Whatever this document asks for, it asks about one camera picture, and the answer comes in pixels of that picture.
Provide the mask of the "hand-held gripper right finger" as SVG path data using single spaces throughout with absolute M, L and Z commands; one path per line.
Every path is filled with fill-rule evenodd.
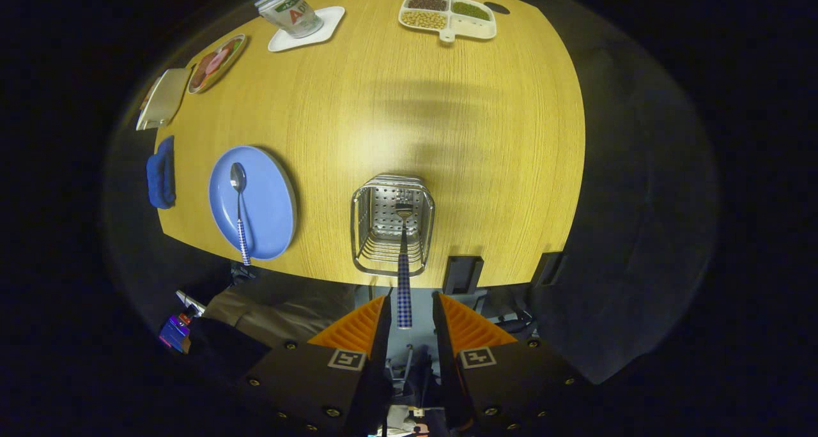
M 591 383 L 546 341 L 518 340 L 455 298 L 433 295 L 442 403 L 459 436 L 582 436 Z

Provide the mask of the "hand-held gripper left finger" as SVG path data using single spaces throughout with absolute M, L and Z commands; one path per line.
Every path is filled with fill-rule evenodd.
M 385 419 L 392 395 L 391 324 L 382 295 L 310 340 L 278 341 L 240 376 L 240 398 L 285 435 L 366 436 Z

